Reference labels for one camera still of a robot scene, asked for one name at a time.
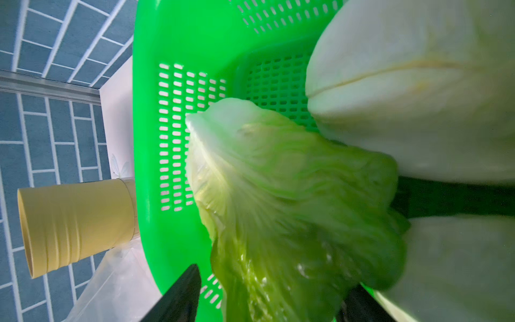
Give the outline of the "clear zipper bag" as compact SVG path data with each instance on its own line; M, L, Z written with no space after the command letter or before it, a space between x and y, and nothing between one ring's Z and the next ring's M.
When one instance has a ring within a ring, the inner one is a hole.
M107 251L67 321L140 321L162 295L136 238Z

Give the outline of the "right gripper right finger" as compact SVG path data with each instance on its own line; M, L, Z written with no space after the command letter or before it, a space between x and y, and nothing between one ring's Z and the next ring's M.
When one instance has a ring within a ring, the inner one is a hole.
M337 322L395 322L362 285L353 288L341 303Z

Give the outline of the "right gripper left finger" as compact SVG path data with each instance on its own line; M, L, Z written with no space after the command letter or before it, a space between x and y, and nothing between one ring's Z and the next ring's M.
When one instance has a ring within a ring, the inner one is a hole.
M201 291L201 274L190 265L141 322L194 322Z

